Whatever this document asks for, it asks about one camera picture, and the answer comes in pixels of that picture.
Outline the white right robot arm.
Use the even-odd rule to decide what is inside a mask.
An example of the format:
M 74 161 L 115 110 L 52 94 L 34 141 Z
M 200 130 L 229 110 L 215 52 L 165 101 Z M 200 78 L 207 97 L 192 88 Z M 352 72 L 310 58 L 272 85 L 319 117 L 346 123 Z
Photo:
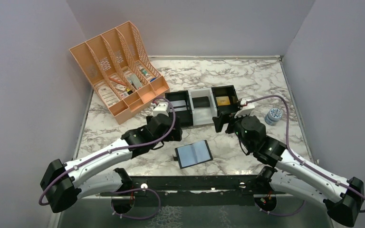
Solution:
M 234 134 L 246 155 L 253 155 L 265 166 L 257 175 L 255 187 L 261 193 L 278 191 L 312 202 L 326 209 L 337 223 L 353 227 L 364 202 L 363 182 L 334 175 L 290 153 L 288 146 L 266 134 L 266 126 L 255 116 L 235 118 L 231 114 L 213 117 L 216 132 Z

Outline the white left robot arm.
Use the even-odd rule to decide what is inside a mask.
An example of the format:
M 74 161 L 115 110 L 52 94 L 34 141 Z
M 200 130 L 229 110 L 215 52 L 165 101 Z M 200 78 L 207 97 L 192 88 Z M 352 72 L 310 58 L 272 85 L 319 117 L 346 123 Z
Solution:
M 116 168 L 109 174 L 103 171 L 150 150 L 157 150 L 158 144 L 179 142 L 181 139 L 179 117 L 173 114 L 148 116 L 146 125 L 126 131 L 121 138 L 95 153 L 65 163 L 60 159 L 52 161 L 40 182 L 43 194 L 38 203 L 49 205 L 52 212 L 59 213 L 86 196 L 111 191 L 125 195 L 133 187 L 125 169 Z

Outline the silver grey credit card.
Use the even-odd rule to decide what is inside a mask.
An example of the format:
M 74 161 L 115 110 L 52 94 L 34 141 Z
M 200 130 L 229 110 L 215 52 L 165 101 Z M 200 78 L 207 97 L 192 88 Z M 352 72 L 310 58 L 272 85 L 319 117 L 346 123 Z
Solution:
M 174 107 L 174 110 L 176 112 L 186 111 L 187 110 L 187 103 L 186 103 L 185 100 L 172 101 L 171 103 L 172 103 L 172 105 Z

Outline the black leather card holder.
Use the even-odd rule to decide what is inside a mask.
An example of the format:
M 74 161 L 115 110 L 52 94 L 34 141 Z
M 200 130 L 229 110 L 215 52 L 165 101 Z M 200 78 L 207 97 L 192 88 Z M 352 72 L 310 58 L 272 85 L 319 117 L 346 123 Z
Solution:
M 180 169 L 185 169 L 213 160 L 211 150 L 206 140 L 175 148 L 173 160 L 178 162 Z

